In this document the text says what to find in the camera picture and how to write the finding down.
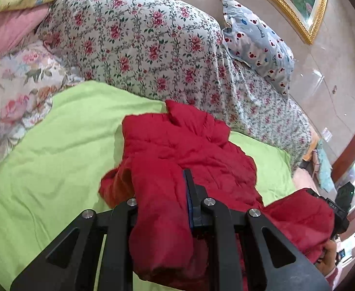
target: floral pillow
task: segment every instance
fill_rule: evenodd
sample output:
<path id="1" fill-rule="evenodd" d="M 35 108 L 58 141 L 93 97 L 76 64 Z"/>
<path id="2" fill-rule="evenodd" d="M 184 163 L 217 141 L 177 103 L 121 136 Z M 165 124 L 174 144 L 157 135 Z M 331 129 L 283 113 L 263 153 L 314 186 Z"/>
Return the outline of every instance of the floral pillow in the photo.
<path id="1" fill-rule="evenodd" d="M 84 79 L 42 41 L 0 58 L 0 162 L 52 107 L 52 95 Z"/>
<path id="2" fill-rule="evenodd" d="M 223 0 L 223 44 L 232 58 L 245 62 L 272 84 L 285 100 L 293 71 L 292 50 L 257 15 L 235 0 Z"/>

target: blue towel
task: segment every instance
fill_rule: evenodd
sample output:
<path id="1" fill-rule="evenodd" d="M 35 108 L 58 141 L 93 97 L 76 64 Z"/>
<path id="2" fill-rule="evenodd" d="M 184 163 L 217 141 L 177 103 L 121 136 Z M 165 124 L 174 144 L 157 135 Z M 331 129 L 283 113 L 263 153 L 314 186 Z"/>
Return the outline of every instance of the blue towel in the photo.
<path id="1" fill-rule="evenodd" d="M 319 170 L 320 188 L 324 189 L 326 192 L 330 192 L 335 188 L 335 185 L 331 179 L 332 166 L 330 164 L 330 161 L 328 160 L 326 152 L 323 149 L 322 140 L 319 140 L 316 149 L 318 151 L 318 158 L 320 163 L 320 170 Z"/>

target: wall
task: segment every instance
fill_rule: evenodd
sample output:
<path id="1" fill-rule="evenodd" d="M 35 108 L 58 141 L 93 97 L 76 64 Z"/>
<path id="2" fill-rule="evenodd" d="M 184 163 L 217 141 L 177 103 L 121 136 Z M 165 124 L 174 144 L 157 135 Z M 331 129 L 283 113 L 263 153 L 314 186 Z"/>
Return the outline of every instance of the wall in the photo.
<path id="1" fill-rule="evenodd" d="M 223 25 L 221 0 L 183 0 Z M 355 11 L 348 0 L 328 0 L 323 23 L 312 46 L 267 0 L 238 0 L 260 16 L 291 47 L 296 64 L 291 95 L 317 132 L 325 128 L 332 139 L 324 143 L 333 163 L 355 133 Z M 313 71 L 320 71 L 324 78 Z"/>
<path id="2" fill-rule="evenodd" d="M 343 242 L 344 240 L 348 239 L 351 235 L 355 233 L 355 218 L 350 221 L 349 228 L 346 232 L 340 234 L 340 240 Z"/>
<path id="3" fill-rule="evenodd" d="M 339 283 L 342 282 L 342 280 L 347 276 L 349 271 L 352 269 L 352 267 L 355 265 L 355 257 L 342 269 L 342 272 L 340 273 L 339 277 Z"/>

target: black camera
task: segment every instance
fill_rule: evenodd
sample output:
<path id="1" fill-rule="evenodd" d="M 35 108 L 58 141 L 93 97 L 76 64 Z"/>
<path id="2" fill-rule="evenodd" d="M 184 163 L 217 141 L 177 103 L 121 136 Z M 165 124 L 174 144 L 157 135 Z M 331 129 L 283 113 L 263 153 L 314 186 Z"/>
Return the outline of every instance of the black camera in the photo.
<path id="1" fill-rule="evenodd" d="M 334 238 L 337 234 L 341 234 L 347 231 L 349 227 L 349 220 L 347 215 L 351 208 L 351 201 L 353 201 L 355 187 L 352 183 L 348 182 L 338 190 L 338 194 L 335 198 L 335 202 L 329 198 L 319 196 L 312 189 L 308 189 L 307 192 L 316 198 L 321 198 L 330 206 L 334 211 L 335 221 L 334 229 L 331 234 L 331 238 Z"/>

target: floral bedspread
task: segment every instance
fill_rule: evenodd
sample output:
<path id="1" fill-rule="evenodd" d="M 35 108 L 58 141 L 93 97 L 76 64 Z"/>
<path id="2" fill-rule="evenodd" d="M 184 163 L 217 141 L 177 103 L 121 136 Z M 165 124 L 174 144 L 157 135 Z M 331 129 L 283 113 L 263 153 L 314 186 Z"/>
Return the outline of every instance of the floral bedspread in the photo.
<path id="1" fill-rule="evenodd" d="M 309 123 L 298 105 L 233 61 L 217 21 L 180 0 L 57 0 L 37 34 L 86 80 L 195 105 L 286 150 L 292 170 L 308 150 Z"/>

